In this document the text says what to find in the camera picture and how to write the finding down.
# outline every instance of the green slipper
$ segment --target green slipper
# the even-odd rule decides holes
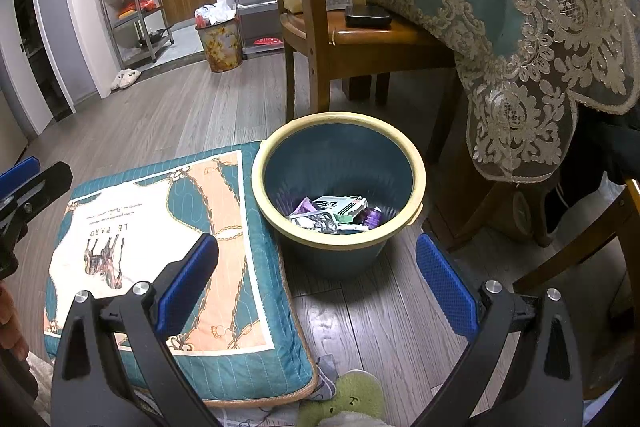
[[[359,412],[382,420],[385,397],[380,381],[367,371],[351,369],[338,378],[335,396],[331,400],[302,403],[298,427],[316,427],[325,418],[343,411]]]

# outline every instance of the doorway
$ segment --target doorway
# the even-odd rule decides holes
[[[15,16],[20,31],[20,48],[24,52],[38,88],[53,118],[60,121],[72,111],[65,99],[44,47],[33,0],[14,0]]]

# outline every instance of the wooden floor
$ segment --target wooden floor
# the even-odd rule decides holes
[[[332,87],[332,110],[371,114],[400,128],[419,149],[428,144],[444,81],[452,71],[393,74],[388,104],[350,103]],[[308,113],[308,74],[296,54],[296,116]],[[461,106],[446,156],[463,140],[466,108]],[[27,154],[43,166],[68,163],[74,187],[82,182],[178,156],[229,144],[264,139],[284,123],[284,57],[245,61],[222,74],[206,62],[163,73],[96,100],[50,126]],[[437,182],[430,178],[430,183]],[[31,350],[46,357],[42,313],[47,269],[67,196],[30,225],[17,247],[18,272],[8,279]],[[429,209],[425,199],[425,215]],[[566,244],[607,205],[596,192],[562,220],[556,241],[546,249],[513,243],[498,232],[481,230],[456,252],[476,279],[489,276],[510,285]],[[392,238],[380,261],[356,280],[328,282],[306,273],[286,256],[294,307],[315,355],[332,353],[340,373],[362,368],[382,381],[387,421],[407,426],[431,400],[462,353],[466,340],[449,324],[415,267],[414,245],[422,219]],[[585,353],[604,322],[610,296],[625,266],[617,244],[609,245],[572,273],[559,276]],[[477,410],[491,406],[517,342],[511,334]]]

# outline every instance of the blue gripper pad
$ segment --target blue gripper pad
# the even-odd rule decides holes
[[[40,162],[31,156],[0,174],[0,200],[4,200],[16,188],[24,185],[40,172]]]
[[[427,234],[415,243],[415,260],[451,328],[471,343],[478,334],[478,308],[458,274]]]
[[[191,248],[188,253],[189,260],[182,266],[158,301],[158,321],[155,331],[161,338],[178,335],[182,331],[204,286],[216,269],[218,242],[208,233],[203,236]]]

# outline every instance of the chair seat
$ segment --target chair seat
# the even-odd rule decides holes
[[[384,29],[347,28],[344,10],[326,13],[329,42],[333,44],[405,44],[414,46],[444,46],[427,30],[407,19],[392,15],[391,26]],[[285,30],[306,39],[305,19],[302,13],[283,13],[280,22]]]

